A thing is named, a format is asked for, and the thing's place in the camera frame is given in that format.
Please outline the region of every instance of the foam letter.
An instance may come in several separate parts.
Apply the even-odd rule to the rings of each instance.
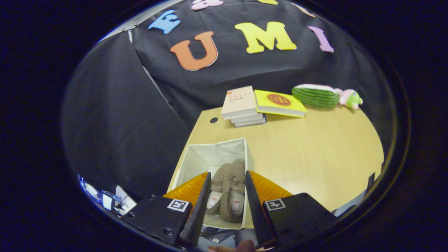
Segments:
[[[260,45],[257,39],[263,43],[269,50],[274,49],[274,43],[277,39],[277,48],[279,50],[295,50],[297,46],[292,43],[288,34],[284,30],[284,24],[280,22],[267,23],[266,31],[253,23],[241,23],[235,25],[235,28],[241,30],[246,37],[249,47],[248,53],[263,52],[264,47]]]
[[[264,3],[264,4],[273,4],[273,5],[277,5],[279,3],[277,3],[276,0],[257,0],[260,3]]]
[[[317,39],[319,39],[319,42],[320,42],[320,49],[322,51],[324,51],[324,52],[335,52],[333,47],[328,42],[327,38],[325,38],[325,35],[323,34],[323,30],[322,29],[319,29],[319,28],[314,27],[314,26],[309,26],[308,28],[310,28],[316,34]]]
[[[223,1],[220,0],[195,0],[191,6],[193,10],[205,9],[208,6],[218,6],[223,4]]]
[[[174,10],[169,10],[163,13],[162,16],[157,18],[151,25],[148,26],[148,29],[158,28],[163,30],[164,34],[168,34],[181,22],[180,20],[175,20],[177,19],[177,15],[171,14],[173,12]]]
[[[193,55],[191,55],[190,48],[188,47],[190,44],[189,40],[184,40],[173,45],[170,51],[176,54],[177,60],[186,70],[196,71],[208,67],[218,58],[218,50],[216,49],[215,42],[211,38],[212,35],[213,31],[206,31],[194,37],[195,40],[202,42],[202,46],[205,49],[205,57],[200,60],[193,58]]]
[[[301,10],[303,13],[305,13],[306,15],[310,16],[310,17],[316,17],[314,14],[309,13],[304,7],[302,6],[298,6],[295,3],[291,3],[292,5],[296,6],[297,8],[299,8],[299,10]]]

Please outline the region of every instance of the orange letter u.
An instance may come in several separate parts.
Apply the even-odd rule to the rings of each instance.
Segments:
[[[197,60],[193,57],[190,48],[188,47],[190,44],[189,40],[184,40],[173,45],[170,51],[176,54],[177,60],[186,70],[197,71],[208,67],[218,58],[218,50],[216,49],[215,42],[213,42],[213,39],[211,38],[213,34],[213,31],[206,31],[194,37],[195,40],[202,42],[202,46],[205,49],[206,54],[202,59]]]

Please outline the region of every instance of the slipper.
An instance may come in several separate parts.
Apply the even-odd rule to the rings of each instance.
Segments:
[[[221,207],[221,196],[223,192],[223,179],[230,169],[230,164],[223,164],[211,179],[211,193],[208,196],[205,214],[217,215]]]
[[[245,171],[244,161],[236,161],[231,164],[223,179],[223,194],[219,215],[226,222],[237,223],[243,219]]]

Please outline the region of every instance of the red circle emblem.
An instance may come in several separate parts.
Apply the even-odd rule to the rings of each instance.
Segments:
[[[282,105],[282,106],[289,106],[291,105],[291,101],[284,97],[284,96],[280,96],[280,95],[268,95],[267,98],[277,104],[277,105]]]

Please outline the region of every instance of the yellow letter m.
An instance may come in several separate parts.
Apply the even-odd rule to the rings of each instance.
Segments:
[[[249,47],[246,49],[248,53],[263,52],[264,47],[258,43],[260,41],[269,50],[274,49],[275,40],[277,40],[277,48],[279,50],[295,50],[297,46],[291,41],[288,34],[284,30],[284,24],[280,22],[267,23],[266,31],[253,23],[241,23],[235,25],[235,28],[241,30],[246,37]]]

